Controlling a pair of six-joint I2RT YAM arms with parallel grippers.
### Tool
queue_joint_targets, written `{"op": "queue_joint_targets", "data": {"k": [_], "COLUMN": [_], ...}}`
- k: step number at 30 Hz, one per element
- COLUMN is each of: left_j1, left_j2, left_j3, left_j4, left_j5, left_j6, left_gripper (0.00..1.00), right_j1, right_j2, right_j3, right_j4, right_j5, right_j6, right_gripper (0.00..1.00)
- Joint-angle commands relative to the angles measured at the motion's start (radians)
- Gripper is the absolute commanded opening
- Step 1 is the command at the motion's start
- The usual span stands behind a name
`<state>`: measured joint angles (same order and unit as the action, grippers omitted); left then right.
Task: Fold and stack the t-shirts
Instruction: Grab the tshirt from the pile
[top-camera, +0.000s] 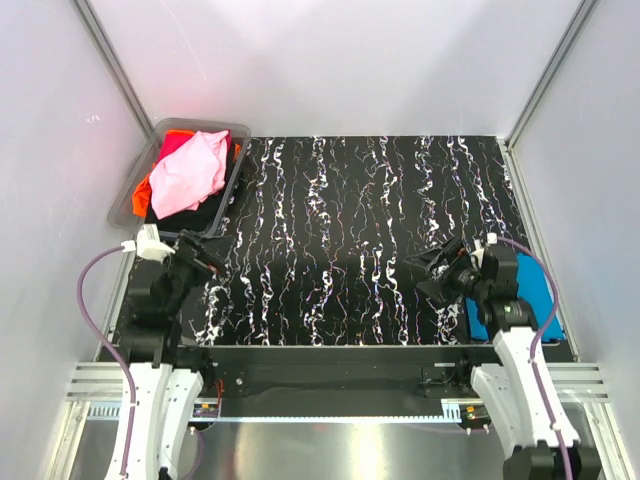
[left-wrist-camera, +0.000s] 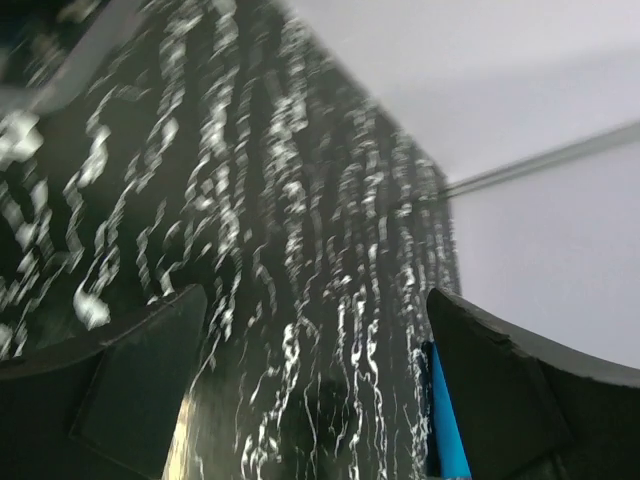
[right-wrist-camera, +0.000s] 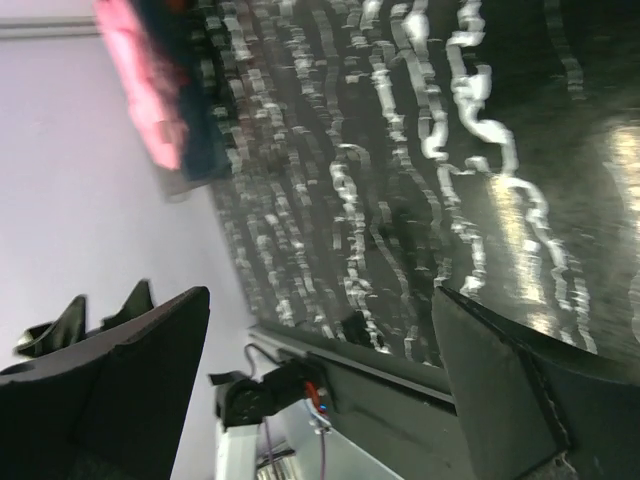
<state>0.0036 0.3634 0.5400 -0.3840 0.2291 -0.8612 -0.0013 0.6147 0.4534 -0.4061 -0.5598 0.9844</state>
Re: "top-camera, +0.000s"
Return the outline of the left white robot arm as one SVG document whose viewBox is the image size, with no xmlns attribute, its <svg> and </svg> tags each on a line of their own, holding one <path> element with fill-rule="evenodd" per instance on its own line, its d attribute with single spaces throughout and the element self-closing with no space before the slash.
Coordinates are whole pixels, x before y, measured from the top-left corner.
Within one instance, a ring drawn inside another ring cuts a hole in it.
<svg viewBox="0 0 640 480">
<path fill-rule="evenodd" d="M 206 349 L 181 344 L 181 311 L 193 290 L 224 272 L 233 245 L 229 236 L 186 230 L 166 244 L 153 225 L 138 232 L 115 356 L 124 381 L 107 478 L 177 478 L 196 397 L 216 382 Z"/>
</svg>

